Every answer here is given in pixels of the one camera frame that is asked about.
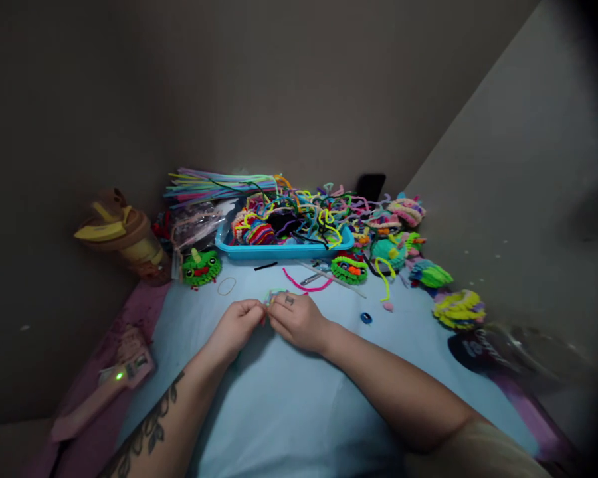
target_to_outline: hand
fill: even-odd
[[[265,316],[266,307],[256,299],[233,302],[219,319],[207,346],[232,362]]]
[[[272,328],[300,349],[324,354],[332,322],[307,295],[281,293],[268,307]]]

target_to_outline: right hand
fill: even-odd
[[[332,322],[307,295],[281,293],[268,307],[272,328],[300,349],[323,354],[328,347]]]

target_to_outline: pink pipe cleaner craft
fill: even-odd
[[[425,217],[425,209],[421,202],[416,199],[408,199],[405,193],[399,193],[397,198],[387,207],[388,211],[396,214],[408,226],[414,228],[418,226]]]

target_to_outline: left hand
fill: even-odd
[[[257,299],[233,302],[219,319],[208,347],[232,362],[265,316],[266,307]]]

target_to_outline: pink pipe cleaner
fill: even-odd
[[[297,284],[294,281],[294,279],[292,277],[290,277],[290,274],[288,274],[288,271],[286,271],[286,268],[283,268],[283,270],[284,270],[284,274],[286,274],[286,277],[288,278],[288,280],[290,282],[292,282],[292,285],[294,285],[297,289],[302,290],[304,292],[319,292],[319,291],[322,291],[323,289],[325,289],[326,287],[328,287],[330,285],[330,282],[332,282],[332,278],[331,278],[331,279],[328,279],[328,282],[326,282],[321,287],[315,287],[314,289],[308,289],[307,287],[304,287],[303,285]]]

